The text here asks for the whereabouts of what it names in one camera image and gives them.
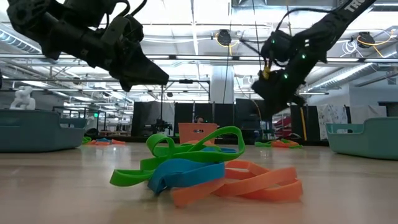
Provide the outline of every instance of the pile of rubber bands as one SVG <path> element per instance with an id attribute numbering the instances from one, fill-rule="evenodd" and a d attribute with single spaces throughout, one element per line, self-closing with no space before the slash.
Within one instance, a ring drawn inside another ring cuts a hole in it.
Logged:
<path id="1" fill-rule="evenodd" d="M 109 146 L 109 145 L 113 145 L 113 144 L 124 145 L 126 143 L 124 141 L 117 141 L 115 139 L 106 139 L 106 138 L 92 140 L 90 137 L 85 136 L 83 138 L 82 144 L 96 145 L 96 146 Z"/>
<path id="2" fill-rule="evenodd" d="M 281 147 L 281 148 L 289 148 L 289 149 L 301 149 L 303 146 L 299 143 L 291 140 L 281 139 L 281 140 L 272 140 L 269 142 L 255 142 L 254 145 L 256 147 Z"/>
<path id="3" fill-rule="evenodd" d="M 205 144 L 222 134 L 237 135 L 238 150 Z M 160 142 L 168 146 L 158 146 Z M 268 170 L 236 160 L 245 152 L 245 145 L 242 132 L 234 126 L 217 129 L 196 144 L 176 146 L 161 134 L 152 135 L 146 144 L 154 157 L 142 160 L 139 170 L 114 170 L 111 184 L 128 187 L 147 180 L 155 195 L 171 189 L 177 207 L 209 195 L 280 202 L 300 200 L 303 194 L 294 167 Z"/>

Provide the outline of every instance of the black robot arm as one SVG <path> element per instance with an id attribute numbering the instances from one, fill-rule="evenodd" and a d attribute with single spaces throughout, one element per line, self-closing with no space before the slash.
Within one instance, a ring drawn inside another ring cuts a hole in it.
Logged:
<path id="1" fill-rule="evenodd" d="M 42 53 L 57 60 L 62 52 L 101 67 L 118 79 L 124 91 L 133 85 L 166 85 L 169 76 L 142 52 L 142 25 L 133 18 L 146 0 L 128 14 L 127 0 L 8 0 L 7 14 L 12 27 L 38 42 Z M 127 4 L 126 10 L 112 22 L 115 5 Z M 108 24 L 98 28 L 104 15 Z"/>
<path id="2" fill-rule="evenodd" d="M 303 105 L 304 99 L 296 94 L 305 78 L 318 61 L 327 63 L 326 53 L 343 35 L 347 27 L 376 0 L 349 0 L 329 11 L 311 28 L 295 34 L 293 37 L 279 30 L 266 40 L 261 49 L 261 56 L 266 62 L 264 71 L 259 72 L 258 81 L 253 83 L 252 89 L 260 95 L 265 103 L 268 118 L 284 109 L 288 102 Z M 297 8 L 293 11 L 317 9 Z M 270 70 L 272 62 L 284 69 Z"/>

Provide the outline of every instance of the teal plastic bin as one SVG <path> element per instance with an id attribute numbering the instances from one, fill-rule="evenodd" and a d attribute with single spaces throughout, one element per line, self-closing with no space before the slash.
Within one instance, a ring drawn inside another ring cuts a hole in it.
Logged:
<path id="1" fill-rule="evenodd" d="M 398 160 L 398 117 L 370 118 L 364 124 L 326 124 L 333 152 Z M 352 130 L 352 133 L 338 133 Z"/>
<path id="2" fill-rule="evenodd" d="M 52 111 L 0 110 L 0 152 L 51 152 L 80 146 L 86 119 Z"/>

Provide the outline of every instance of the plastic bin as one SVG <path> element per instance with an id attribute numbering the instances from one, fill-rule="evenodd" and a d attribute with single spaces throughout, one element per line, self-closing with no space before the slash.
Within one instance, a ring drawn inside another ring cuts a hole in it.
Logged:
<path id="1" fill-rule="evenodd" d="M 373 159 L 398 160 L 398 117 L 370 118 L 364 124 L 326 124 L 333 152 Z M 352 130 L 352 133 L 337 133 Z"/>
<path id="2" fill-rule="evenodd" d="M 190 141 L 200 141 L 216 131 L 217 127 L 217 124 L 213 123 L 179 123 L 180 144 Z M 209 142 L 214 144 L 215 139 L 211 139 Z"/>
<path id="3" fill-rule="evenodd" d="M 60 119 L 56 112 L 0 110 L 0 152 L 51 152 L 80 146 L 86 119 Z"/>

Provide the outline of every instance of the blue rubber band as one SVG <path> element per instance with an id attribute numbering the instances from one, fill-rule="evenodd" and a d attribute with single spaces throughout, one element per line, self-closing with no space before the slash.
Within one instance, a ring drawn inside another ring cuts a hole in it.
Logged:
<path id="1" fill-rule="evenodd" d="M 101 139 L 97 139 L 96 141 L 110 142 L 111 140 L 108 140 L 108 139 L 106 139 L 106 138 L 101 138 Z"/>
<path id="2" fill-rule="evenodd" d="M 216 149 L 213 147 L 206 147 L 202 149 L 202 151 L 215 151 Z M 226 153 L 236 153 L 235 149 L 229 149 L 229 148 L 221 148 L 221 152 L 226 152 Z"/>
<path id="3" fill-rule="evenodd" d="M 191 187 L 225 176 L 223 162 L 202 163 L 187 159 L 170 159 L 159 165 L 148 182 L 156 195 L 171 187 Z"/>

